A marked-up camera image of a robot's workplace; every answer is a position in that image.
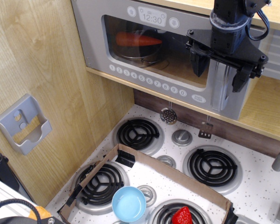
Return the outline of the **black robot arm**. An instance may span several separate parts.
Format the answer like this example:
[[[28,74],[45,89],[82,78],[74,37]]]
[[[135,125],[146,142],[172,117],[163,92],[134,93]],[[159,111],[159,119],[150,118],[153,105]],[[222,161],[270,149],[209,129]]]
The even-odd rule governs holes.
[[[210,13],[212,28],[190,29],[186,48],[194,73],[200,77],[210,60],[216,60],[237,70],[233,92],[240,92],[250,78],[260,77],[268,61],[265,53],[252,42],[269,34],[270,23],[262,7],[269,0],[216,0]],[[253,16],[257,14],[266,31],[260,36],[250,34]]]

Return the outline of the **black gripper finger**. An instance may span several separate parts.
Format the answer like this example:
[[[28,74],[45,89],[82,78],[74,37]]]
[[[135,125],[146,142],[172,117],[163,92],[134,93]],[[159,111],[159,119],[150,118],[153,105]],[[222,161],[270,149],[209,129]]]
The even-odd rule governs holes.
[[[247,84],[249,79],[260,77],[263,74],[264,68],[255,66],[243,66],[237,70],[237,73],[232,81],[232,91],[240,92]]]
[[[192,69],[198,77],[200,77],[203,74],[203,72],[209,65],[209,54],[210,51],[200,45],[193,45],[190,48],[190,61],[192,64]]]

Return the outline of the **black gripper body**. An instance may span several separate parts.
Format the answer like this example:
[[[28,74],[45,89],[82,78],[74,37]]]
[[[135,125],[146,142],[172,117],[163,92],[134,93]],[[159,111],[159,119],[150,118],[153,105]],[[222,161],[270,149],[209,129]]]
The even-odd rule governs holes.
[[[263,67],[268,62],[268,56],[255,47],[252,42],[263,39],[263,36],[250,34],[251,23],[230,28],[190,29],[186,35],[189,38],[187,48],[200,45],[210,51],[208,58],[240,69],[245,65]]]

